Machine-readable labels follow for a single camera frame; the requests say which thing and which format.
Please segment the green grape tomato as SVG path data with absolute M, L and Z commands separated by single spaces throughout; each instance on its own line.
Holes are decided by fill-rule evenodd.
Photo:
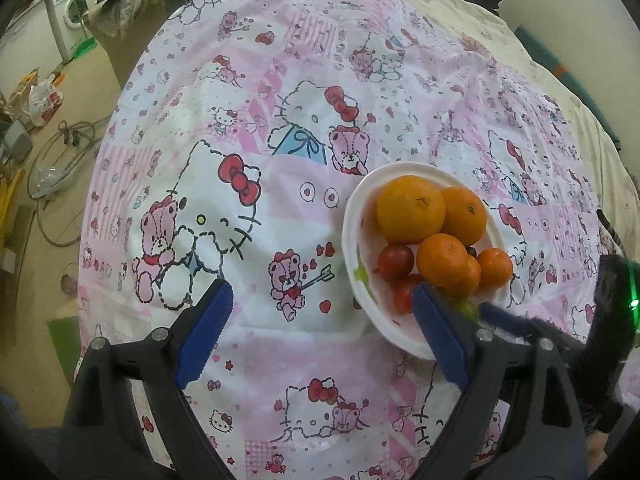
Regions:
M 480 318 L 476 304 L 474 304 L 474 302 L 469 299 L 466 299 L 466 298 L 449 299 L 448 307 L 450 307 L 451 310 L 454 310 L 460 313 L 471 322 L 477 322 L 478 319 Z

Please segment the small orange mandarin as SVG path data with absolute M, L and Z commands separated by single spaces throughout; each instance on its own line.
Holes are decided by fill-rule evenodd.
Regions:
M 478 256 L 480 284 L 478 289 L 490 292 L 504 286 L 513 274 L 513 263 L 509 255 L 499 248 L 486 248 Z

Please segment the medium mandarin orange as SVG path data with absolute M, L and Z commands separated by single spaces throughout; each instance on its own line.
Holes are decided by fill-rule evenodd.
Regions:
M 416 250 L 416 268 L 425 281 L 447 288 L 461 280 L 466 269 L 465 247 L 453 236 L 436 233 Z

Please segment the red tomato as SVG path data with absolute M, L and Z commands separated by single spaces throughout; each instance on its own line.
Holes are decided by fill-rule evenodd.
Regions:
M 411 295 L 413 289 L 423 282 L 420 274 L 409 274 L 400 280 L 394 287 L 393 303 L 399 314 L 405 315 L 412 312 Z
M 408 276 L 414 266 L 414 253 L 404 244 L 390 243 L 378 254 L 376 273 L 385 281 L 394 282 Z

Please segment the small orange kumquat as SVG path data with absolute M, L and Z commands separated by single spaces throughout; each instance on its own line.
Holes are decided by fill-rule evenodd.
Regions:
M 477 258 L 467 255 L 465 258 L 465 267 L 460 278 L 451 286 L 444 289 L 444 295 L 449 299 L 464 299 L 472 296 L 480 286 L 480 278 L 482 277 L 482 269 Z

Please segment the large orange right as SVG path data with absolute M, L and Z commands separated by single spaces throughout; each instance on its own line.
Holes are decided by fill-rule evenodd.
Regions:
M 440 229 L 464 246 L 472 246 L 485 234 L 487 214 L 484 203 L 468 188 L 450 186 L 442 190 L 445 220 Z

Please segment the large orange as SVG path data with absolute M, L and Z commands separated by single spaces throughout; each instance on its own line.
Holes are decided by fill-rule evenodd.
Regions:
M 485 234 L 487 214 L 484 203 L 468 188 L 450 186 L 442 190 L 445 220 L 440 229 L 464 246 L 472 246 Z
M 375 212 L 386 240 L 415 245 L 440 231 L 446 217 L 446 206 L 442 192 L 431 181 L 403 176 L 381 188 Z

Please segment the green floor mat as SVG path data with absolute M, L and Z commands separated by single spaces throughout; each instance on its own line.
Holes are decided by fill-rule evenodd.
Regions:
M 72 386 L 81 354 L 78 317 L 56 318 L 48 321 L 47 326 L 66 382 Z

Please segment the large orange left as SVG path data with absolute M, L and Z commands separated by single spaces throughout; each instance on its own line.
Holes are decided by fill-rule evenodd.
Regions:
M 415 245 L 440 231 L 446 217 L 446 206 L 442 192 L 431 181 L 403 176 L 381 188 L 375 212 L 386 240 Z

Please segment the white pink oval plate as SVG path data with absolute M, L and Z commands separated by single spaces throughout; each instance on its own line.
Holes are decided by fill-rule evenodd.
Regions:
M 408 302 L 395 294 L 400 282 L 416 274 L 416 244 L 393 243 L 378 225 L 376 203 L 386 184 L 401 177 L 427 180 L 442 190 L 462 182 L 433 166 L 417 162 L 394 162 L 372 171 L 349 197 L 342 229 L 342 253 L 350 287 L 364 313 L 391 344 L 419 359 L 431 360 L 416 319 L 408 312 Z

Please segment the yellow floor item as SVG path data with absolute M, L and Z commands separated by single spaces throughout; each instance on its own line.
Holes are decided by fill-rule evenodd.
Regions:
M 14 206 L 16 196 L 25 177 L 25 170 L 17 168 L 13 172 L 3 170 L 1 176 L 0 191 L 0 234 L 1 246 L 4 246 L 6 237 L 11 232 L 11 210 Z

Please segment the pink Hello Kitty bedsheet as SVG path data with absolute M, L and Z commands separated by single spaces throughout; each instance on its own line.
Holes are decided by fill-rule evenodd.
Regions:
M 585 339 L 603 244 L 575 103 L 457 0 L 193 0 L 105 133 L 81 337 L 139 339 L 225 278 L 232 318 L 186 397 L 232 474 L 408 478 L 457 391 L 358 308 L 345 205 L 391 162 L 451 174 L 506 244 L 506 306 Z

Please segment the white red plastic bag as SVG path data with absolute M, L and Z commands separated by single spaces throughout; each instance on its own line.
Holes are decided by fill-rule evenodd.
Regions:
M 54 82 L 55 74 L 52 74 L 29 91 L 27 115 L 37 128 L 47 125 L 63 103 L 63 93 Z

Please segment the white washing machine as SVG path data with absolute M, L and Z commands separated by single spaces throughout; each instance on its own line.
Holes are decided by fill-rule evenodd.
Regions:
M 77 51 L 92 38 L 84 22 L 96 0 L 44 0 L 52 34 L 62 62 L 68 64 Z

